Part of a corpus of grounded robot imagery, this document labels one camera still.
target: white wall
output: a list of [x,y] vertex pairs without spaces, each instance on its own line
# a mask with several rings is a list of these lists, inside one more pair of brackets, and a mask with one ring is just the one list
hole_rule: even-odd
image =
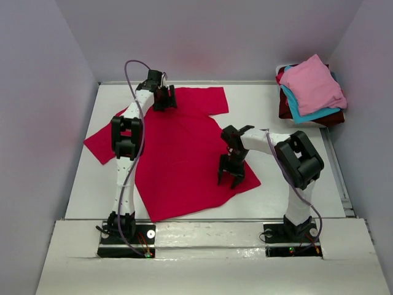
[[[280,63],[326,60],[362,2],[56,1],[99,81],[124,81],[129,58],[172,80],[272,80]],[[134,69],[132,79],[146,77]]]
[[393,1],[365,0],[330,59],[348,98],[332,130],[355,212],[367,218],[393,292]]
[[53,0],[0,9],[0,293],[34,294],[96,81]]

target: cable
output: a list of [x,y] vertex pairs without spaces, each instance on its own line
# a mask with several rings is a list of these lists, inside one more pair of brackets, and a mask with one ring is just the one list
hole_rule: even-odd
[[150,249],[149,249],[149,246],[148,246],[148,244],[147,244],[147,242],[146,242],[146,240],[145,240],[145,237],[144,237],[144,236],[143,236],[143,234],[141,234],[141,233],[139,233],[139,235],[141,236],[141,238],[142,238],[143,242],[144,242],[144,243],[145,243],[145,245],[146,245],[147,252],[150,252]]
[[267,137],[267,139],[268,139],[269,148],[270,148],[270,150],[271,150],[271,153],[273,154],[274,159],[276,160],[276,162],[277,162],[277,164],[278,164],[278,167],[280,168],[280,170],[281,170],[281,172],[282,172],[282,175],[284,175],[285,180],[287,181],[287,183],[289,184],[289,186],[295,191],[297,197],[298,197],[304,204],[310,206],[311,209],[314,210],[314,212],[317,214],[317,216],[318,216],[318,218],[319,218],[319,231],[318,231],[318,234],[315,236],[313,243],[311,243],[310,245],[304,247],[302,250],[300,250],[299,252],[296,253],[296,254],[299,254],[299,253],[302,253],[302,252],[304,252],[304,251],[310,249],[310,248],[313,246],[313,244],[315,244],[315,243],[318,241],[318,238],[319,238],[319,236],[321,235],[321,232],[322,232],[322,216],[321,216],[321,214],[319,214],[319,212],[317,211],[317,209],[315,209],[315,207],[314,207],[313,204],[311,204],[309,201],[307,201],[306,199],[304,199],[304,198],[302,197],[302,195],[299,194],[299,192],[297,191],[297,189],[296,189],[294,183],[293,183],[292,180],[290,179],[288,173],[285,171],[284,167],[282,166],[282,163],[280,162],[280,160],[279,160],[278,157],[277,157],[276,151],[275,151],[275,149],[274,149],[274,147],[273,147],[273,143],[271,142],[271,139],[270,139],[269,129],[264,129],[264,131],[267,132],[267,133],[266,133],[266,137]]
[[[142,112],[142,108],[141,105],[139,104],[139,101],[136,99],[136,95],[134,93],[133,87],[131,86],[131,82],[130,82],[130,78],[128,77],[128,73],[127,73],[127,65],[129,63],[140,63],[142,65],[144,65],[146,68],[150,69],[149,66],[139,60],[127,60],[124,64],[124,74],[125,74],[125,79],[127,80],[128,86],[130,87],[131,90],[131,94],[135,100],[136,106],[138,107],[139,113],[140,113],[140,117],[141,117],[141,121],[142,121],[142,126],[145,126],[145,120],[144,120],[144,116],[143,116],[143,112]],[[119,196],[119,205],[117,207],[117,228],[119,229],[119,234],[122,237],[123,242],[130,247],[131,250],[133,250],[136,254],[143,256],[143,253],[139,252],[137,249],[135,249],[134,247],[131,246],[130,243],[128,243],[127,239],[124,237],[123,232],[122,232],[122,226],[120,224],[120,211],[122,209],[122,200],[123,200],[123,194],[124,194],[124,188],[128,182],[128,179],[131,176],[131,172],[134,170],[136,163],[139,160],[139,157],[141,156],[141,152],[143,150],[143,145],[145,142],[145,129],[142,129],[142,142],[141,142],[141,147],[139,148],[138,154],[136,155],[134,162],[129,170],[129,172],[127,173],[127,176],[124,180],[123,186],[122,186],[122,190],[120,191],[120,196]]]
[[264,242],[264,243],[266,243],[266,241],[264,241],[260,236],[261,235],[264,235],[265,234],[265,232],[262,232],[260,235],[259,235],[259,239],[262,241],[262,242]]
[[145,248],[143,247],[143,243],[142,243],[141,238],[139,238],[138,235],[136,235],[136,237],[138,238],[138,242],[139,242],[139,244],[141,245],[141,247],[142,247],[142,249],[143,249],[143,252],[146,253]]

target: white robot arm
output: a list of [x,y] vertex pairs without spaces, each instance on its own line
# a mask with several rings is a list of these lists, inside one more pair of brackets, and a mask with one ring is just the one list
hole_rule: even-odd
[[138,85],[135,96],[142,113],[133,101],[121,116],[115,116],[111,120],[112,150],[117,158],[117,189],[112,213],[104,229],[109,234],[119,235],[117,218],[120,217],[122,233],[127,238],[135,232],[133,193],[137,165],[135,161],[138,161],[136,156],[141,148],[144,128],[141,118],[152,106],[154,111],[177,107],[174,87],[167,86],[166,74],[159,71],[149,70],[147,80]]
[[292,183],[284,215],[285,231],[288,235],[303,235],[311,222],[310,206],[315,181],[324,168],[321,157],[306,134],[300,131],[291,135],[272,133],[250,125],[237,130],[230,125],[223,129],[221,138],[228,144],[228,154],[220,157],[219,182],[223,172],[235,177],[232,188],[244,179],[244,159],[249,150],[273,155],[284,170],[287,181]]

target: black mounting plate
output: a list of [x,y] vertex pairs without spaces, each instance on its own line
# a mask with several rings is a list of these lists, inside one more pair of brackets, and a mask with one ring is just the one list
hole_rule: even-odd
[[[314,222],[310,223],[306,229],[306,233],[309,235],[309,237],[314,238],[313,235],[310,234],[311,229],[317,229],[317,225]],[[283,223],[263,224],[263,231],[265,233],[264,240],[266,244],[309,242],[305,235],[289,238],[288,235],[284,232]]]

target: screw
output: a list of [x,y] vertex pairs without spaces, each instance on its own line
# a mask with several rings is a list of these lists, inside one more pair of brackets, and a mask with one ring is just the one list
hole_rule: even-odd
[[318,235],[318,230],[317,229],[310,229],[309,234],[313,237],[316,237]]

